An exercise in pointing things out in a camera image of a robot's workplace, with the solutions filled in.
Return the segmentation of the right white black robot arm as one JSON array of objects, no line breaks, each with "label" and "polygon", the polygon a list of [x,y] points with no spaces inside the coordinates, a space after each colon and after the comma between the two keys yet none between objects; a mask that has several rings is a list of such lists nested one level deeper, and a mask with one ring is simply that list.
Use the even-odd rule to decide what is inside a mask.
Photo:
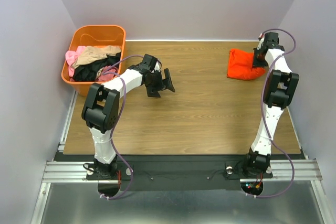
[{"label": "right white black robot arm", "polygon": [[269,29],[259,35],[254,48],[253,67],[268,67],[261,93],[261,121],[255,140],[243,162],[243,173],[257,176],[270,173],[271,148],[284,110],[291,104],[299,75],[288,66],[285,55],[296,48],[293,35],[283,29]]}]

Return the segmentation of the orange t shirt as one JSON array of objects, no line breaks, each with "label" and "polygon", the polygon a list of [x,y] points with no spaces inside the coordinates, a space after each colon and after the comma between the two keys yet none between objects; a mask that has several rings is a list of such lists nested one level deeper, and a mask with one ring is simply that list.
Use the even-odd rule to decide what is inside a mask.
[{"label": "orange t shirt", "polygon": [[229,51],[227,77],[236,80],[252,81],[262,77],[266,70],[253,66],[254,54],[233,48]]}]

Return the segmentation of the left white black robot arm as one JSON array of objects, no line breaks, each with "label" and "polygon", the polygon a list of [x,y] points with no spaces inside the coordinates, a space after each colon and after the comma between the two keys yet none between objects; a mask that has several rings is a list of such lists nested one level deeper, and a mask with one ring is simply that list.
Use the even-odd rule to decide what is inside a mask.
[{"label": "left white black robot arm", "polygon": [[117,174],[117,151],[112,135],[129,91],[144,85],[147,96],[153,98],[159,98],[163,90],[175,92],[169,69],[161,67],[158,58],[145,54],[139,64],[130,66],[111,81],[90,86],[81,114],[95,147],[93,167],[84,166],[89,173],[104,177]]}]

